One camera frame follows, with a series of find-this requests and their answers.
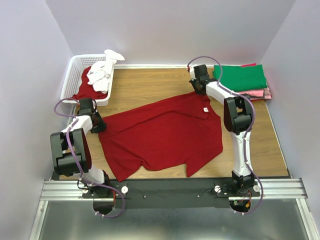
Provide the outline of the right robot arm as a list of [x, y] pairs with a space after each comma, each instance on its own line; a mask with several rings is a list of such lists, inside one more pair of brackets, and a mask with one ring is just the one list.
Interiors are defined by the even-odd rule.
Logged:
[[236, 93], [210, 78], [205, 64], [188, 66], [187, 70], [189, 82], [197, 94], [210, 96], [223, 105], [223, 124], [230, 133], [234, 154], [230, 191], [241, 196], [255, 184], [250, 156], [250, 136], [255, 121], [253, 104], [249, 96]]

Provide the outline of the dark red t-shirt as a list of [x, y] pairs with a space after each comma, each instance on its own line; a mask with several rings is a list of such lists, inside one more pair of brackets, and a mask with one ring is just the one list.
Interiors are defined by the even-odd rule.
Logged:
[[98, 137], [118, 181], [139, 168], [185, 165], [190, 177], [223, 151], [221, 119], [210, 99], [194, 92], [105, 117]]

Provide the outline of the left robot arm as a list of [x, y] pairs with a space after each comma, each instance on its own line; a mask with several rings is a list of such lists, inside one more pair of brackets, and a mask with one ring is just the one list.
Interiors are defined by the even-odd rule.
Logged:
[[76, 177], [77, 187], [84, 194], [101, 198], [114, 196], [109, 176], [92, 163], [86, 138], [88, 132], [99, 134], [107, 129], [97, 110], [97, 102], [92, 98], [70, 100], [78, 104], [78, 112], [68, 115], [71, 122], [65, 129], [50, 135], [54, 172], [58, 176]]

